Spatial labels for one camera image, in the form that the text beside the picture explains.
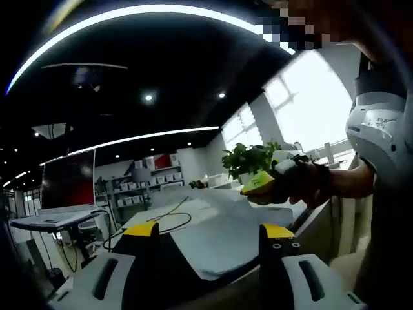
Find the potted plant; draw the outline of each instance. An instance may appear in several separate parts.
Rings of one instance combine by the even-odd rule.
[[[222,157],[222,163],[234,180],[238,179],[241,184],[245,184],[258,172],[269,170],[272,154],[279,149],[277,142],[251,147],[237,143],[233,151],[223,150],[227,155]]]

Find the computer screen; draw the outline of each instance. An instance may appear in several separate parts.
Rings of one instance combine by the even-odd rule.
[[[95,150],[67,156],[45,165],[42,209],[94,203]]]

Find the storage shelf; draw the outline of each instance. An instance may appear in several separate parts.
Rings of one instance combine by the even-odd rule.
[[[175,168],[181,168],[181,166],[178,165],[178,166],[170,166],[170,167],[166,167],[166,168],[159,168],[159,169],[152,170],[152,171],[150,171],[150,172],[153,173],[153,172],[171,170],[171,169],[175,169]]]
[[[127,174],[126,176],[118,176],[117,178],[112,178],[110,179],[110,181],[115,181],[115,180],[122,180],[125,178],[129,178],[130,176],[132,176],[131,174]]]
[[[140,191],[140,190],[142,190],[142,188],[140,188],[140,189],[128,189],[127,191],[114,192],[114,195],[122,194],[124,192],[134,192],[134,191]]]
[[[116,206],[116,208],[126,208],[126,207],[137,207],[137,206],[142,206],[144,207],[143,203],[133,203],[131,205],[122,205],[122,206]]]
[[[149,188],[158,187],[158,186],[161,186],[161,185],[166,185],[166,184],[171,184],[171,183],[177,183],[177,182],[183,182],[183,179],[175,180],[175,181],[170,181],[170,182],[166,182],[166,183],[162,183],[162,184],[157,184],[157,185],[151,185],[151,186],[149,186]]]

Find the hand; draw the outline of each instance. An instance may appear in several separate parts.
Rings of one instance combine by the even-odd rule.
[[[293,181],[293,186],[290,189],[289,202],[295,205],[300,200],[303,200],[308,207],[315,209],[325,203],[330,197],[325,191],[321,191],[321,178],[319,169],[311,164],[304,164],[303,173],[297,175],[296,180]],[[264,194],[249,196],[250,202],[258,205],[268,205],[270,203],[277,203],[276,189]]]
[[[303,200],[309,208],[315,209],[328,201],[330,195],[326,191],[321,190],[319,169],[312,163],[307,163],[306,168],[308,174],[306,177],[297,180],[296,186],[292,189],[289,202],[295,205],[300,200]]]

